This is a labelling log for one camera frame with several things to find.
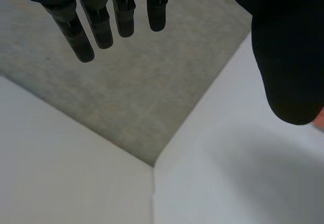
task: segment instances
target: black glove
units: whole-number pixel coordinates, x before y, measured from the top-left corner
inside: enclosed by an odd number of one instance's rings
[[[94,59],[94,52],[75,11],[76,0],[31,0],[40,3],[52,15],[66,40],[82,62]],[[99,48],[112,46],[108,0],[80,0],[88,23]],[[147,0],[149,24],[153,31],[160,31],[166,23],[168,0]],[[118,33],[129,37],[134,33],[134,0],[113,0]]]
[[[273,112],[292,124],[324,106],[324,0],[236,0],[253,15],[252,46]]]

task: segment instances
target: glove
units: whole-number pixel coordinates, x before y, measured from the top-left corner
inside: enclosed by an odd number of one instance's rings
[[[94,59],[94,51],[75,11],[76,0],[31,1],[42,4],[52,15],[80,61],[89,62]],[[96,44],[101,49],[113,45],[107,2],[108,0],[80,0]],[[167,2],[168,0],[147,0],[149,24],[153,31],[160,31],[165,26]],[[134,0],[113,0],[113,5],[118,33],[121,37],[131,36],[134,33]]]
[[[253,15],[252,47],[272,111],[301,125],[324,106],[324,0],[236,0]]]

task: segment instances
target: floor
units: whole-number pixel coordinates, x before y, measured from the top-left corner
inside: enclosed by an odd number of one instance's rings
[[[150,31],[136,0],[135,34],[77,60],[51,16],[29,0],[0,0],[0,74],[153,165],[234,54],[251,17],[234,0],[169,0],[164,31]]]

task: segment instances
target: wall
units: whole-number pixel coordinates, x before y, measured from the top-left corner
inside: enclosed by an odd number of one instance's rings
[[[324,223],[323,143],[272,113],[249,36],[159,156],[154,224]]]
[[[0,92],[1,224],[152,223],[150,166],[4,78]]]

